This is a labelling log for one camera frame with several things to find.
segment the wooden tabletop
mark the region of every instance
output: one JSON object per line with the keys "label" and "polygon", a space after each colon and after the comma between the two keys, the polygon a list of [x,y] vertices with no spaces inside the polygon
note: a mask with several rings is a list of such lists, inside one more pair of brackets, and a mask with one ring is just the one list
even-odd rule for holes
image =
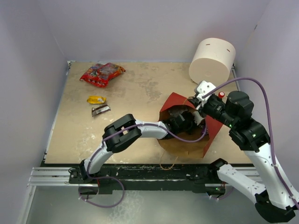
{"label": "wooden tabletop", "polygon": [[[158,121],[159,111],[172,92],[194,96],[196,84],[188,76],[190,63],[117,63],[126,72],[111,80],[106,88],[80,82],[95,63],[72,64],[57,112],[46,163],[80,163],[98,148],[104,128],[127,113],[143,121]],[[231,83],[222,91],[236,90]],[[107,97],[111,111],[92,117],[86,100],[91,95]],[[223,158],[229,163],[251,163],[230,139],[229,129],[221,128],[203,159],[178,158],[176,163],[211,163]],[[159,163],[163,153],[156,139],[138,139],[107,163]],[[165,153],[162,163],[173,163],[175,156]]]}

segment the red snack bag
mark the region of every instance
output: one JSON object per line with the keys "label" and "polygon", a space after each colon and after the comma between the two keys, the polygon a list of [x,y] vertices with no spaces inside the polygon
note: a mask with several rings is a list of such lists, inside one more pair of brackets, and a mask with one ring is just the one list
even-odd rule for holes
{"label": "red snack bag", "polygon": [[83,74],[80,81],[86,81],[97,87],[106,87],[109,80],[121,75],[125,71],[123,67],[113,63],[105,65],[95,64]]}

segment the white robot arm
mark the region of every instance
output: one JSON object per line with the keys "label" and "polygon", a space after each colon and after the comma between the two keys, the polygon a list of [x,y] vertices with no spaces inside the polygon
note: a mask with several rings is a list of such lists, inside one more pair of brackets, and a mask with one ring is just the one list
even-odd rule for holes
{"label": "white robot arm", "polygon": [[[198,110],[201,119],[209,115],[231,128],[229,136],[250,158],[263,183],[257,183],[239,173],[222,159],[210,164],[211,173],[248,197],[268,222],[288,222],[295,216],[299,193],[291,185],[277,159],[276,165],[273,165],[269,135],[265,128],[251,117],[253,103],[248,95],[241,91],[231,92],[226,103],[214,94],[205,97],[213,89],[215,86],[212,83],[203,81],[195,88],[196,94],[189,101]],[[131,114],[125,115],[105,128],[99,149],[89,159],[81,162],[82,178],[86,179],[99,172],[113,153],[125,150],[139,137],[168,139],[172,137],[169,131],[178,134],[194,125],[197,125],[194,116],[188,113],[156,123],[145,123],[135,120]],[[291,194],[281,179],[287,184]]]}

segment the white cylinder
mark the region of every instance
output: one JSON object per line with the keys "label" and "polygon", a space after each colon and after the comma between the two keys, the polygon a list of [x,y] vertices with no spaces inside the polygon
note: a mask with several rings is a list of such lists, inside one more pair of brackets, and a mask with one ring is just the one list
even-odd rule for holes
{"label": "white cylinder", "polygon": [[226,82],[235,59],[234,46],[224,40],[208,38],[200,42],[189,67],[192,81],[205,80],[219,86]]}

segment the yellow snack package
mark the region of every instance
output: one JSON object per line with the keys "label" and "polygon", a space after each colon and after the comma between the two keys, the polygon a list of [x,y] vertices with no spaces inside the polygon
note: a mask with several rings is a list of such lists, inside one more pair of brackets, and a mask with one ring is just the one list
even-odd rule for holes
{"label": "yellow snack package", "polygon": [[89,96],[89,98],[87,99],[87,102],[90,104],[103,104],[106,102],[106,97]]}

